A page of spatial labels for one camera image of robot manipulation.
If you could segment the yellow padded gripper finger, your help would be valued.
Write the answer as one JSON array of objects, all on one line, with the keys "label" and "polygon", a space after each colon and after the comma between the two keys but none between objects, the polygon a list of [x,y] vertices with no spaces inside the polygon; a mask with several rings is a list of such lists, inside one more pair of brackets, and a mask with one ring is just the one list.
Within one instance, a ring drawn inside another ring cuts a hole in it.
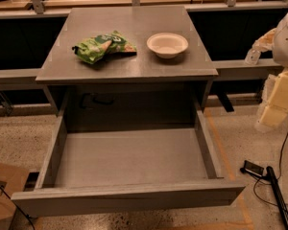
[{"label": "yellow padded gripper finger", "polygon": [[262,103],[258,107],[255,128],[273,130],[288,116],[288,68],[277,76],[269,75],[264,83]]}]

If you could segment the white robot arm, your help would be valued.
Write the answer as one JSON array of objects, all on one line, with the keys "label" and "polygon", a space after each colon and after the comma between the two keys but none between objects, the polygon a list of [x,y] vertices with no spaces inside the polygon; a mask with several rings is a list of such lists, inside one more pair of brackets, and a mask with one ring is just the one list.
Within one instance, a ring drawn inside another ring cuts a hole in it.
[{"label": "white robot arm", "polygon": [[278,25],[259,37],[252,46],[254,50],[271,50],[274,62],[284,70],[275,77],[275,83],[268,99],[259,108],[256,128],[269,131],[277,128],[288,116],[288,12]]}]

